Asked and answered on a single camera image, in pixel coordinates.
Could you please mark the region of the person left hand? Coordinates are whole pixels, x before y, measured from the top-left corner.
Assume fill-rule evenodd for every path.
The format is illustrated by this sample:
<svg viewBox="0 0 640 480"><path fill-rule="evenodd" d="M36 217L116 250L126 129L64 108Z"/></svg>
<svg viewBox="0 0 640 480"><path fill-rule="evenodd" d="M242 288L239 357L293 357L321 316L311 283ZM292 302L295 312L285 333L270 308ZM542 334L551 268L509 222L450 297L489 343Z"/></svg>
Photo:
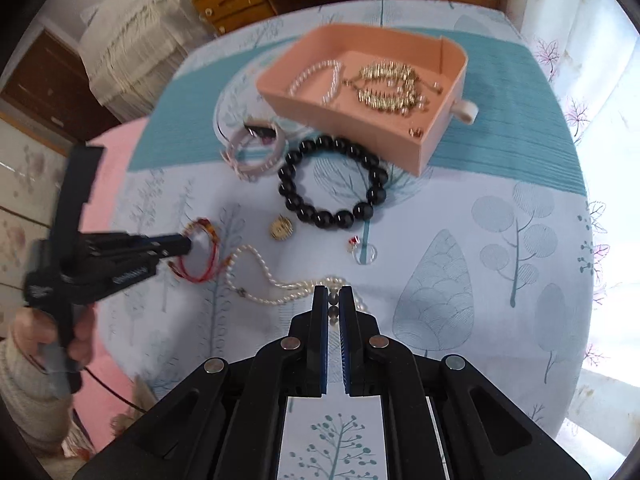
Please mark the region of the person left hand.
<svg viewBox="0 0 640 480"><path fill-rule="evenodd" d="M96 327L96 306L90 304L78 318L75 338L67 347L67 353L81 367L93 359L93 335ZM58 341L58 328L55 322L44 312L33 308L21 308L10 324L11 335L16 348L35 366L44 368L42 348L46 344Z"/></svg>

